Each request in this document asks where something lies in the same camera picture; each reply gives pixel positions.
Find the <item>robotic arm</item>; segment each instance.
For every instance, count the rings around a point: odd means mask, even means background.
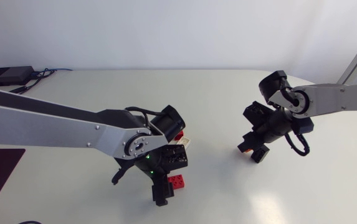
[[[303,134],[313,131],[310,117],[344,110],[357,110],[357,85],[321,84],[292,88],[284,71],[276,71],[263,79],[259,88],[267,104],[274,110],[253,102],[244,116],[253,124],[253,131],[243,136],[238,145],[241,152],[253,151],[252,159],[259,163],[269,152],[265,143],[285,136],[292,149],[306,156],[310,147]],[[288,135],[293,131],[304,149],[299,150]]]
[[[155,118],[148,121],[148,114]],[[159,113],[137,107],[94,113],[0,91],[0,144],[98,149],[121,166],[113,184],[132,166],[149,176],[158,206],[174,196],[167,174],[188,165],[184,146],[168,144],[184,128],[170,105]]]

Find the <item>white wall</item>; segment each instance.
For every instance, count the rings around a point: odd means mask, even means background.
[[[0,0],[0,67],[284,69],[335,82],[357,0]]]

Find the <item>white table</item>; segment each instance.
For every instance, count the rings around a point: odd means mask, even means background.
[[[96,149],[25,147],[0,192],[0,223],[357,223],[357,112],[313,118],[306,157],[285,138],[268,144],[260,164],[236,148],[251,130],[242,113],[254,100],[265,103],[258,84],[269,74],[60,71],[42,80],[26,95],[90,111],[174,106],[191,145],[188,167],[171,175],[186,185],[157,207],[151,180],[136,167],[113,186],[119,166]]]

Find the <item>red block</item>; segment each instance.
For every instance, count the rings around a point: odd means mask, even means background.
[[[175,141],[180,140],[184,136],[184,131],[180,131],[177,136],[174,138]]]
[[[168,177],[167,180],[168,180],[168,182],[173,183],[174,190],[183,188],[185,186],[184,179],[181,174],[172,176],[172,177]]]

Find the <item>black power adapter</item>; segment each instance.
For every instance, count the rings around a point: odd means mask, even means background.
[[[33,72],[31,66],[0,68],[0,86],[26,85]]]

